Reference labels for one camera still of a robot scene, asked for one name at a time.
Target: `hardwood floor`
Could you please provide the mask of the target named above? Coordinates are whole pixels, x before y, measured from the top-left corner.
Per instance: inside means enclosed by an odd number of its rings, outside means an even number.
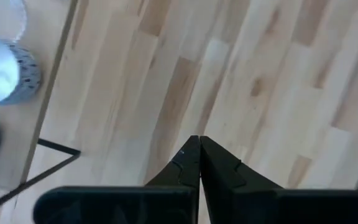
[[[357,186],[358,1],[81,0],[70,32],[41,137],[84,155],[14,222],[56,186],[142,185],[191,134],[284,187]]]

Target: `black metal rod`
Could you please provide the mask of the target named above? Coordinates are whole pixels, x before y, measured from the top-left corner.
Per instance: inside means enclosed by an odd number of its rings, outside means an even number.
[[[63,162],[53,166],[52,168],[44,171],[43,173],[39,174],[38,176],[28,180],[27,182],[25,182],[23,184],[20,184],[16,189],[14,189],[11,192],[9,192],[8,194],[2,196],[0,198],[0,206],[3,205],[4,203],[6,203],[11,198],[13,198],[16,195],[18,195],[19,193],[21,193],[24,190],[28,189],[29,187],[33,186],[34,184],[40,182],[44,178],[46,178],[46,177],[52,175],[53,173],[55,173],[56,171],[60,170],[61,168],[63,168],[67,164],[69,164],[69,163],[73,162],[74,160],[78,159],[79,156],[81,155],[81,151],[79,151],[79,150],[72,149],[72,148],[66,147],[66,146],[62,146],[60,144],[56,144],[54,142],[50,142],[50,141],[47,141],[47,140],[44,140],[44,139],[39,139],[38,144],[40,144],[41,146],[48,147],[50,149],[54,149],[56,151],[67,153],[67,154],[72,155],[72,156],[70,158],[64,160]]]

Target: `floor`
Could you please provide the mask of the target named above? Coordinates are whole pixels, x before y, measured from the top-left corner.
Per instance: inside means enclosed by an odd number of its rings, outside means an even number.
[[[191,134],[284,187],[357,187],[358,0],[81,0],[41,137],[83,156],[0,223],[56,186],[142,185]],[[64,158],[37,148],[30,177]]]

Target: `blue patterned cup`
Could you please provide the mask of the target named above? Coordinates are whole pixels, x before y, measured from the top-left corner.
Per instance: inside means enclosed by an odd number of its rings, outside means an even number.
[[[0,105],[30,99],[39,89],[41,72],[30,52],[0,39]]]

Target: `cup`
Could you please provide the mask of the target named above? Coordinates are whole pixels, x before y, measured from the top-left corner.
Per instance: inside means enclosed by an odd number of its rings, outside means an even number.
[[[0,105],[30,99],[40,83],[40,68],[31,53],[16,43],[0,39]]]

